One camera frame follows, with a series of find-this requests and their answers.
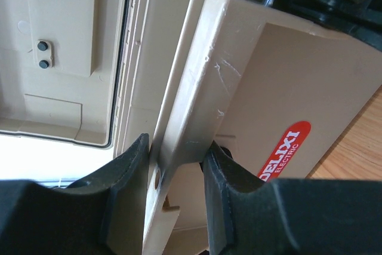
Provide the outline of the tan plastic tool box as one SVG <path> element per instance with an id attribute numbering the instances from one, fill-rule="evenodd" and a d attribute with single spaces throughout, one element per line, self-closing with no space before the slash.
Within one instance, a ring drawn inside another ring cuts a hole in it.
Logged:
<path id="1" fill-rule="evenodd" d="M 1 0 L 1 134 L 148 134 L 141 254 L 211 254 L 211 145 L 309 179 L 380 86 L 381 0 Z"/>

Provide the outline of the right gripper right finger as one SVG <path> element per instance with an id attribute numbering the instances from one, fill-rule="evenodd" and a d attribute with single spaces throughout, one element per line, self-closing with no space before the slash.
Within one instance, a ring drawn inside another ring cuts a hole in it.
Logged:
<path id="1" fill-rule="evenodd" d="M 211 254 L 380 254 L 381 182 L 265 182 L 219 145 L 202 163 Z"/>

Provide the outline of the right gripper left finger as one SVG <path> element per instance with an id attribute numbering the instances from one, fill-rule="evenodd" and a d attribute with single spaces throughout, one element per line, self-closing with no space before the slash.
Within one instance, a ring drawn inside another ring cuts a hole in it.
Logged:
<path id="1" fill-rule="evenodd" d="M 149 135 L 65 188 L 1 182 L 2 254 L 141 254 Z"/>

